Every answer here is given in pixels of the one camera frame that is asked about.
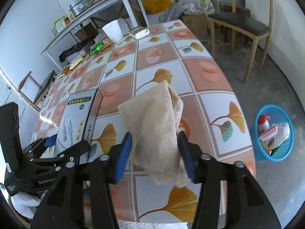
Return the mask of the left white gloved hand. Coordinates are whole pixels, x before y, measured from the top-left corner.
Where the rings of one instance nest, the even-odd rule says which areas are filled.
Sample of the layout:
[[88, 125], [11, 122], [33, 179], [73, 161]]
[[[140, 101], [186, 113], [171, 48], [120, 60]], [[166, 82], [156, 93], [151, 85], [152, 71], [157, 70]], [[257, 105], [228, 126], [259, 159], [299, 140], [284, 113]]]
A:
[[37, 207], [40, 205], [46, 192], [47, 191], [44, 191], [41, 196], [31, 195], [26, 192], [19, 192], [11, 197], [11, 203], [18, 214], [31, 220], [34, 217]]

